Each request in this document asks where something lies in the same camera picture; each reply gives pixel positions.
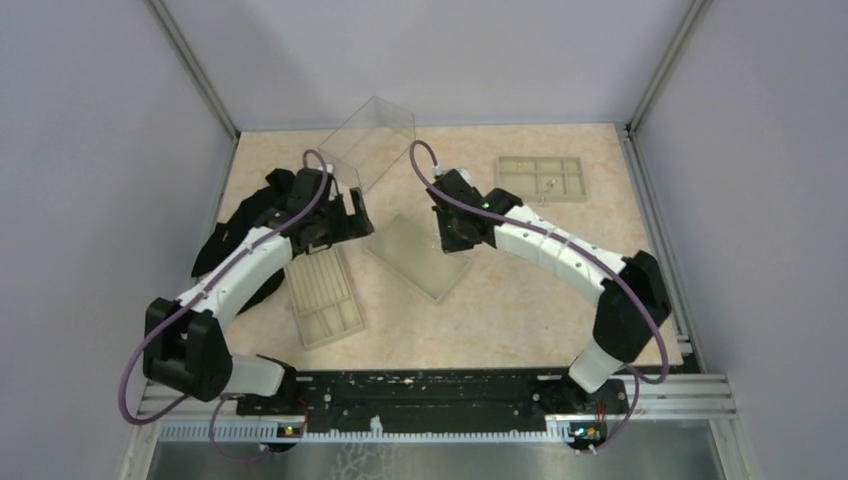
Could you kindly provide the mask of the clear plastic box cover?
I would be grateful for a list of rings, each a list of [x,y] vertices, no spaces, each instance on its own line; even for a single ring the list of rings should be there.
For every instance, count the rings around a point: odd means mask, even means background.
[[[415,115],[371,97],[318,147],[338,182],[367,192],[416,139]]]

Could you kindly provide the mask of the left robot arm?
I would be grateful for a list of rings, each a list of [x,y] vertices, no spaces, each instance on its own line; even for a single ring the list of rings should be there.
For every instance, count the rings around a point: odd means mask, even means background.
[[[291,366],[236,355],[225,333],[292,260],[373,232],[361,188],[342,194],[331,170],[299,170],[283,192],[247,214],[242,230],[228,233],[232,251],[201,281],[149,305],[144,376],[200,401],[254,395],[277,414],[292,411],[300,388],[288,380]]]

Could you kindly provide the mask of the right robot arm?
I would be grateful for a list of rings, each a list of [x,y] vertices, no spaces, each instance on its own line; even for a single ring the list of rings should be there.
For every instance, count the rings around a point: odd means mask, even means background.
[[[627,256],[589,243],[543,219],[501,188],[482,195],[463,169],[434,169],[427,193],[434,202],[446,253],[486,244],[534,263],[571,285],[595,307],[591,339],[569,367],[563,398],[590,411],[602,385],[659,342],[672,305],[657,259],[643,250]]]

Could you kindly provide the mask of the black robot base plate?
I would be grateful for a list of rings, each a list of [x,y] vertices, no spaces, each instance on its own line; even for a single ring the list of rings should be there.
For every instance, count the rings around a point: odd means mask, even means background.
[[[565,368],[300,371],[280,394],[236,404],[241,416],[301,416],[310,433],[365,432],[372,418],[390,434],[539,432],[549,415],[628,409],[622,380],[588,393]]]

